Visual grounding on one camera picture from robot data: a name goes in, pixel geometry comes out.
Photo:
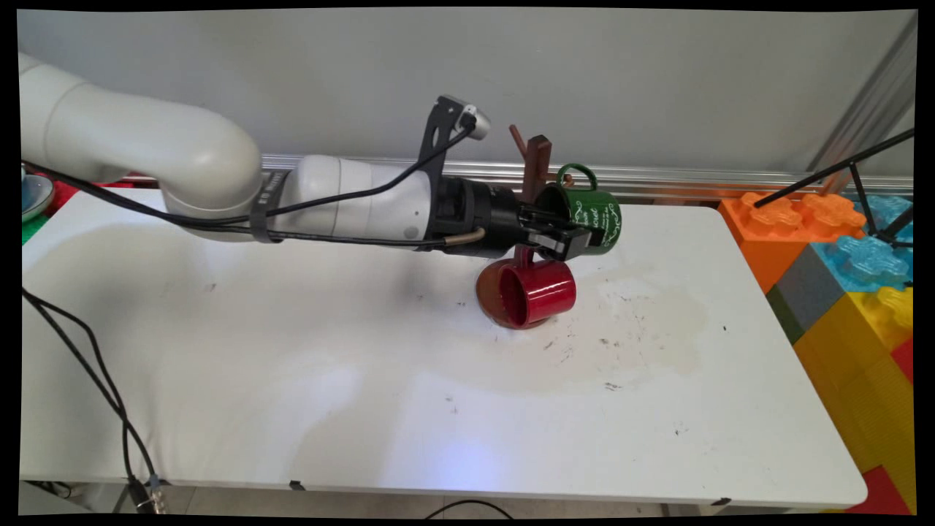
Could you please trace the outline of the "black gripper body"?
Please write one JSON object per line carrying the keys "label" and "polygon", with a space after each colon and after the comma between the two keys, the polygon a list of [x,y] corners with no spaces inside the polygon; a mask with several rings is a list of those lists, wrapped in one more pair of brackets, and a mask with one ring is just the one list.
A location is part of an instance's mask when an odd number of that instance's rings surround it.
{"label": "black gripper body", "polygon": [[515,246],[535,248],[529,236],[531,206],[509,188],[442,176],[432,186],[431,239],[471,235],[480,240],[434,247],[434,251],[478,259],[499,259]]}

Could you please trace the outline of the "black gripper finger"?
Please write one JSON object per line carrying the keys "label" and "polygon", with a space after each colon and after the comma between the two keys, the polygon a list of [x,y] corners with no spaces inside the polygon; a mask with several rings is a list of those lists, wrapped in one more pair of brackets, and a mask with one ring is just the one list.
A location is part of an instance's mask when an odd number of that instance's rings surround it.
{"label": "black gripper finger", "polygon": [[577,229],[565,210],[548,210],[537,206],[520,207],[520,223],[528,229]]}
{"label": "black gripper finger", "polygon": [[590,229],[539,229],[527,234],[527,245],[542,259],[567,261],[581,256],[589,246]]}

